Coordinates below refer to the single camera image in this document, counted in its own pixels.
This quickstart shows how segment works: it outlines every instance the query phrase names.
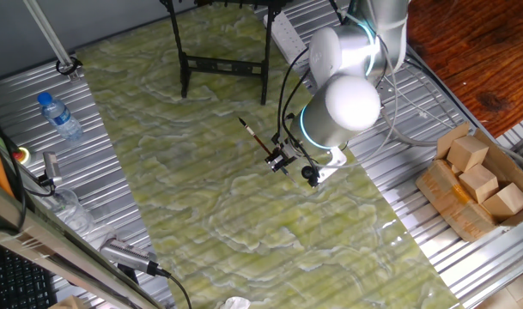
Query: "wooden floor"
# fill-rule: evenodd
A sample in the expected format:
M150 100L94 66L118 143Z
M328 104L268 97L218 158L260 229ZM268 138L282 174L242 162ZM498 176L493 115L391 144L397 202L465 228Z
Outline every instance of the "wooden floor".
M477 309L523 309L523 275L485 300Z
M523 119L523 0L414 0L409 44L494 136Z

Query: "keyboard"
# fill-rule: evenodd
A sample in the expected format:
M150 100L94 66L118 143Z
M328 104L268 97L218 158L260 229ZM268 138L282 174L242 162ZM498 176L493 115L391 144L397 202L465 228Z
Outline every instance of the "keyboard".
M56 302L51 273L0 246L0 309L47 309Z

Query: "blue light ring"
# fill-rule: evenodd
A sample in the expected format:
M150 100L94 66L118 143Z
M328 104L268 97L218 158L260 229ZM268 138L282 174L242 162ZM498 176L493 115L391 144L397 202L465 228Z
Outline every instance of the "blue light ring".
M359 23L358 26L360 26L362 29L364 29L364 31L366 31L366 35L368 36L370 45L374 46L375 45L374 38L372 37L372 33L370 32L368 27L364 26L361 23ZM374 68L374 63L375 63L375 55L372 53L372 55L370 56L370 65L368 66L368 69L366 70L366 76L368 76L370 74L370 72L372 72L372 69Z
M318 145L315 141L313 141L313 139L307 134L307 131L305 130L305 126L303 125L303 113L305 112L305 109L307 107L303 107L303 109L301 110L301 115L299 117L299 125L301 127L301 132L303 132L303 135L307 138L307 140L314 146L318 147L318 148L322 148L322 149L331 149L331 147L324 147L322 145Z

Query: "bottle cap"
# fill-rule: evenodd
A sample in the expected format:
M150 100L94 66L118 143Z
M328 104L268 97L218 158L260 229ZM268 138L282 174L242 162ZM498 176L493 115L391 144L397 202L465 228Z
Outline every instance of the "bottle cap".
M40 105L46 106L53 102L53 98L48 93L41 93L40 95L38 95L38 102L40 103Z

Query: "paintbrush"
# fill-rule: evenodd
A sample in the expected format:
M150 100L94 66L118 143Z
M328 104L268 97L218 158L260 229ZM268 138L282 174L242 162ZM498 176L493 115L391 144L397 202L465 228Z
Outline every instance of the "paintbrush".
M271 155L271 151L263 144L263 142L261 142L261 140L259 139L259 137L255 134L255 132L252 130L252 128L250 128L249 125L246 124L246 121L244 121L242 118L238 117L238 120L240 120L240 123L244 126L244 128L250 133L251 136L253 136L253 138L255 138L255 140L258 142L259 146L261 146L261 148L263 148L265 150L265 152L269 155ZM288 173L288 170L284 167L280 167L280 170L282 171L282 173L284 173L284 175L288 176L288 178L294 182L295 184L295 180L291 178L291 176L289 176L289 173Z

